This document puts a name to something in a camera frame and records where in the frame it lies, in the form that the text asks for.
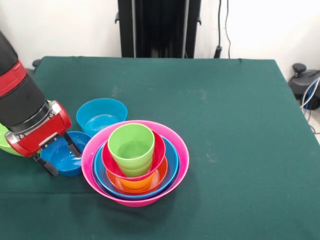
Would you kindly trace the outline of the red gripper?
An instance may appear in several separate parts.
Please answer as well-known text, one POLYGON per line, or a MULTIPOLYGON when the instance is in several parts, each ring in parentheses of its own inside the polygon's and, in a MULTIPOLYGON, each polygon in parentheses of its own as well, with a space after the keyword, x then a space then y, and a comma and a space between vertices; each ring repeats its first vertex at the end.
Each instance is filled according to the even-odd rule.
POLYGON ((72 126, 72 121, 62 104, 52 100, 46 102, 43 107, 48 109, 48 112, 38 123, 21 132, 8 131, 4 137, 17 153, 27 158, 33 157, 50 175, 56 177, 59 175, 58 170, 50 162, 43 160, 37 154, 38 151, 51 139, 61 135, 77 158, 82 156, 82 151, 66 132, 72 126))

